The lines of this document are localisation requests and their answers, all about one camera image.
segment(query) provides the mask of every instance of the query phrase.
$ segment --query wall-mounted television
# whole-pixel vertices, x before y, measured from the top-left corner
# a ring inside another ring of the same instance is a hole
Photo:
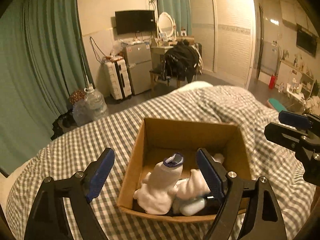
[[[153,10],[117,11],[115,14],[118,34],[156,30],[155,11]]]
[[[317,36],[309,33],[302,26],[297,25],[297,47],[316,57],[318,39]]]

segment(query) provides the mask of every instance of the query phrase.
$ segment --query teal cushion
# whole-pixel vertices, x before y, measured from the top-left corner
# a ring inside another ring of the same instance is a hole
[[[268,101],[279,113],[281,111],[288,111],[277,99],[270,98]]]

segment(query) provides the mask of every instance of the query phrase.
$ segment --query curtain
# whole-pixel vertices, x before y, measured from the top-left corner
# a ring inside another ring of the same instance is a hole
[[[8,174],[51,141],[69,95],[85,87],[76,6],[14,0],[0,19],[0,168]]]
[[[189,0],[158,0],[159,14],[167,12],[174,18],[177,31],[180,33],[181,27],[187,30],[191,35],[191,10]]]

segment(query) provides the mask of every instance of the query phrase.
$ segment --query metal bolt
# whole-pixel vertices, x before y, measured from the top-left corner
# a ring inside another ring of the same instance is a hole
[[[44,182],[44,183],[48,183],[48,182],[51,181],[51,179],[52,179],[51,177],[45,177],[44,180],[43,180],[43,182]]]
[[[261,181],[262,183],[266,183],[268,180],[267,180],[266,177],[260,177],[260,181]]]
[[[84,175],[83,171],[77,171],[75,174],[76,178],[81,178],[83,177],[83,175]]]
[[[313,157],[317,160],[320,161],[320,155],[318,153],[314,153]]]
[[[236,174],[234,171],[229,171],[229,172],[228,172],[228,176],[229,176],[230,178],[235,178],[235,177],[237,176],[237,174]]]

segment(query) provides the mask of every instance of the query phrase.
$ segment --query open cardboard box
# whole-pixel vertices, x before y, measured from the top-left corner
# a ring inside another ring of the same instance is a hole
[[[215,153],[223,154],[223,166],[227,171],[236,172],[242,179],[251,179],[244,141],[236,125],[145,118],[140,126],[117,201],[121,212],[176,223],[214,220],[216,214],[190,217],[150,215],[139,212],[141,208],[133,202],[133,194],[140,188],[146,174],[152,172],[157,163],[175,152],[184,155],[181,178],[189,178],[190,170],[198,169],[196,152],[199,148],[206,148],[212,156]],[[247,200],[242,199],[239,214],[245,212],[246,206]]]

